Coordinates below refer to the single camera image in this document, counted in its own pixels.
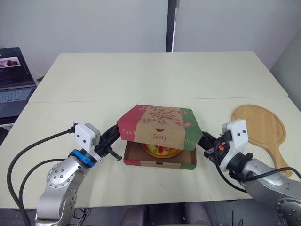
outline black cable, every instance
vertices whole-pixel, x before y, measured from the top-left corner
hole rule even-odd
[[[83,215],[81,216],[81,217],[77,217],[76,215],[75,215],[75,213],[76,213],[76,210],[74,211],[74,214],[73,214],[73,217],[75,218],[75,219],[82,219],[83,217],[84,217],[84,215],[85,215],[85,213],[86,213],[86,208],[84,208],[84,210],[82,210],[81,208],[80,208],[80,210],[83,212]]]
[[[13,185],[12,185],[12,171],[13,171],[13,168],[15,166],[15,163],[17,162],[17,160],[25,153],[27,152],[28,150],[32,149],[33,147],[39,145],[39,144],[42,144],[46,141],[49,141],[53,138],[56,138],[56,137],[59,137],[61,135],[64,135],[64,134],[67,134],[67,133],[74,133],[75,131],[75,124],[68,130],[64,131],[64,132],[61,132],[61,133],[57,133],[57,134],[54,134],[50,137],[47,137],[45,139],[42,139],[32,145],[29,145],[28,147],[26,147],[25,149],[23,149],[22,151],[20,151],[15,157],[14,159],[12,160],[12,162],[10,163],[9,165],[9,168],[8,168],[8,173],[7,173],[7,185],[8,185],[8,190],[9,190],[9,193],[10,195],[12,196],[13,200],[15,201],[15,203],[17,204],[17,206],[19,207],[20,211],[21,211],[21,214],[22,214],[22,218],[23,218],[23,221],[25,223],[26,226],[31,226],[31,223],[30,223],[30,220],[28,218],[28,215],[26,213],[26,210],[25,208],[23,207],[23,205],[20,203],[20,200],[18,199],[18,196],[16,195],[15,191],[14,191],[14,188],[13,188]]]
[[[234,210],[232,210],[232,226],[234,224]]]
[[[23,190],[24,190],[24,186],[25,186],[25,183],[27,181],[27,179],[29,178],[29,176],[38,168],[40,167],[41,165],[43,164],[46,164],[48,162],[53,162],[53,161],[64,161],[64,159],[49,159],[49,160],[46,160],[46,161],[43,161],[43,162],[40,162],[39,164],[37,164],[36,166],[34,166],[27,174],[26,176],[24,177],[22,183],[21,183],[21,186],[20,186],[20,190],[19,190],[19,201],[20,203],[22,204],[22,206],[24,207],[24,204],[23,204]]]
[[[221,169],[220,169],[220,165],[218,164],[218,157],[217,157],[217,150],[218,150],[218,146],[221,144],[221,141],[218,139],[216,141],[216,145],[214,147],[214,156],[215,156],[215,166],[216,166],[216,169],[218,171],[218,173],[220,174],[220,176],[222,177],[222,179],[228,184],[230,185],[231,187],[235,188],[236,190],[239,190],[241,192],[244,192],[244,193],[247,193],[245,189],[242,189],[240,187],[237,187],[235,186],[234,184],[232,184],[225,176],[224,174],[222,173]]]
[[[254,176],[254,177],[244,178],[241,181],[246,182],[246,181],[251,181],[251,180],[257,180],[259,178],[263,178],[263,177],[266,177],[266,176],[269,176],[269,175],[272,175],[272,174],[275,174],[275,173],[279,173],[281,171],[287,171],[287,170],[293,171],[295,174],[297,174],[297,176],[301,180],[301,174],[295,168],[293,168],[293,167],[283,167],[283,168],[279,168],[279,169],[274,169],[270,172],[263,173],[263,174],[260,174],[260,175]]]

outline pizza box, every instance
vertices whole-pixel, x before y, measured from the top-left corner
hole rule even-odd
[[[123,162],[126,165],[193,170],[197,165],[196,149],[193,151],[183,150],[175,157],[159,159],[144,151],[142,144],[128,141]]]
[[[117,125],[122,140],[188,151],[203,135],[188,108],[136,105]]]

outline pizza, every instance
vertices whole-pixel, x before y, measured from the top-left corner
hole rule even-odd
[[[148,154],[161,159],[174,157],[182,151],[180,149],[162,147],[157,145],[149,145],[149,144],[141,144],[141,145]]]

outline floor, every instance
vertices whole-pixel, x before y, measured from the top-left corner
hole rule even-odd
[[[252,199],[236,201],[218,201],[203,203],[213,226],[286,226],[276,210],[267,207]],[[183,218],[184,203],[147,205],[147,225],[185,223]],[[91,213],[84,221],[83,226],[118,226],[120,225],[128,206],[91,208]],[[34,225],[35,210],[28,212]],[[77,219],[72,218],[70,225],[76,225]],[[21,214],[11,209],[0,209],[0,225],[22,226]]]

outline laptop screen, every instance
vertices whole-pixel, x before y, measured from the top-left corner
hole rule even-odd
[[[35,85],[20,48],[0,49],[0,89]]]

